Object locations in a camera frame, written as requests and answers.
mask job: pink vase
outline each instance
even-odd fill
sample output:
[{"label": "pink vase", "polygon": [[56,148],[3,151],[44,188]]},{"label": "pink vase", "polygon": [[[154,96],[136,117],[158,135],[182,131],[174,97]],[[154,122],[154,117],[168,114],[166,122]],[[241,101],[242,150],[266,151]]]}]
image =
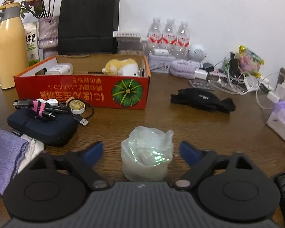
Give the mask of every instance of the pink vase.
[{"label": "pink vase", "polygon": [[59,16],[50,16],[39,19],[39,44],[43,50],[43,59],[57,55]]}]

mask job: purple plastic bag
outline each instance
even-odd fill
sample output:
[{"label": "purple plastic bag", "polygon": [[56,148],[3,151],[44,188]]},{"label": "purple plastic bag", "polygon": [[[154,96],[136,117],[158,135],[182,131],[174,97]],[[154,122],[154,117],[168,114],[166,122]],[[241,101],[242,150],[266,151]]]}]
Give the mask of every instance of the purple plastic bag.
[{"label": "purple plastic bag", "polygon": [[285,101],[274,105],[267,125],[285,141]]}]

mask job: black zipper case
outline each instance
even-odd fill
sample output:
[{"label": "black zipper case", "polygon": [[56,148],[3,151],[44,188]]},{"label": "black zipper case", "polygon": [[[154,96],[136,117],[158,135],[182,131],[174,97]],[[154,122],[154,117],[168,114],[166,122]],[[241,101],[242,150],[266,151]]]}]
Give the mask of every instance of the black zipper case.
[{"label": "black zipper case", "polygon": [[74,135],[78,123],[70,115],[56,114],[52,121],[34,118],[27,108],[16,110],[8,117],[8,125],[21,134],[51,146],[64,146]]}]

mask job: white cloth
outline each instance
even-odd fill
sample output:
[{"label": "white cloth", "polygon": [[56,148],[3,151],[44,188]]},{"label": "white cloth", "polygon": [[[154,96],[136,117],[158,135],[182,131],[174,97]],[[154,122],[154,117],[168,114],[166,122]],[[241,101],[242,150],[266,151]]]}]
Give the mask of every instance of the white cloth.
[{"label": "white cloth", "polygon": [[41,141],[33,139],[27,135],[22,135],[21,138],[27,140],[29,145],[26,148],[25,157],[20,163],[18,174],[29,164],[29,162],[44,150],[44,144]]}]

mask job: round black disc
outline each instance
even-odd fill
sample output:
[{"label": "round black disc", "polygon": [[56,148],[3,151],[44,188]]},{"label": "round black disc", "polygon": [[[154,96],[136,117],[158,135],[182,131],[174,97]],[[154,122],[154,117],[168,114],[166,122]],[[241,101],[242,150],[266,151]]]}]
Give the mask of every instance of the round black disc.
[{"label": "round black disc", "polygon": [[212,215],[232,222],[270,217],[280,201],[280,192],[269,178],[240,169],[205,179],[197,196]]},{"label": "round black disc", "polygon": [[86,197],[82,182],[55,170],[30,170],[14,178],[3,201],[11,216],[46,222],[76,211]]}]

